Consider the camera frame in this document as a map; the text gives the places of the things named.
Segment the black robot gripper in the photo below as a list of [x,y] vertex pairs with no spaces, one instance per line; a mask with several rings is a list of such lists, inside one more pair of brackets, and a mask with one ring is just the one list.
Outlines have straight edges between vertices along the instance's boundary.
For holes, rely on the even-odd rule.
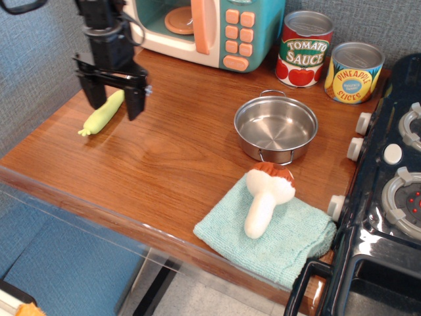
[[134,61],[135,42],[129,28],[84,28],[89,53],[77,53],[77,76],[81,87],[95,109],[106,101],[106,86],[124,90],[129,120],[143,112],[145,96],[151,93],[147,71]]

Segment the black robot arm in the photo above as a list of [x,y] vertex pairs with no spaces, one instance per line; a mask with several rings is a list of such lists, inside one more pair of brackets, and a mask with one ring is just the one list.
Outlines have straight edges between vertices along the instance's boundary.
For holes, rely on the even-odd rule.
[[94,109],[105,104],[106,86],[124,91],[128,118],[134,120],[145,107],[149,93],[148,71],[134,61],[130,24],[134,21],[124,11],[124,1],[77,1],[84,18],[83,32],[91,51],[77,53],[76,75]]

